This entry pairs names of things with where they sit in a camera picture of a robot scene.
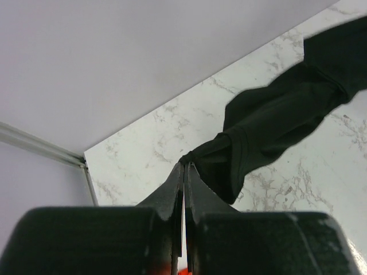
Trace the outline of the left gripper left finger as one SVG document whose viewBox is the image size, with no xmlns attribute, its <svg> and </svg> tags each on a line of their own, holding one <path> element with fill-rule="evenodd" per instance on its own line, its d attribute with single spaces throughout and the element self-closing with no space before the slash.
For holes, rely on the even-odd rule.
<svg viewBox="0 0 367 275">
<path fill-rule="evenodd" d="M 176 274 L 184 167 L 136 206 L 39 207 L 16 224 L 2 274 Z"/>
</svg>

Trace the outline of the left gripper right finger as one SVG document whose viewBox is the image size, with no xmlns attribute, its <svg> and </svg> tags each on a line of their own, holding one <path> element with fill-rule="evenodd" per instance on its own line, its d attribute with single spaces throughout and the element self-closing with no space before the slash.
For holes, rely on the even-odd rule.
<svg viewBox="0 0 367 275">
<path fill-rule="evenodd" d="M 240 212 L 184 167 L 192 274 L 359 274 L 338 222 L 321 212 Z"/>
</svg>

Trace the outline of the black t shirt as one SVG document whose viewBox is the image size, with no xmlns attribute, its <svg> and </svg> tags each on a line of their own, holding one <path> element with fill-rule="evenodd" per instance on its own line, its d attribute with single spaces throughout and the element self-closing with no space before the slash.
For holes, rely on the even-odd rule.
<svg viewBox="0 0 367 275">
<path fill-rule="evenodd" d="M 303 42 L 303 60 L 265 87 L 236 95 L 222 131 L 180 159 L 233 204 L 244 178 L 313 133 L 324 118 L 366 89 L 366 18 L 327 29 Z"/>
</svg>

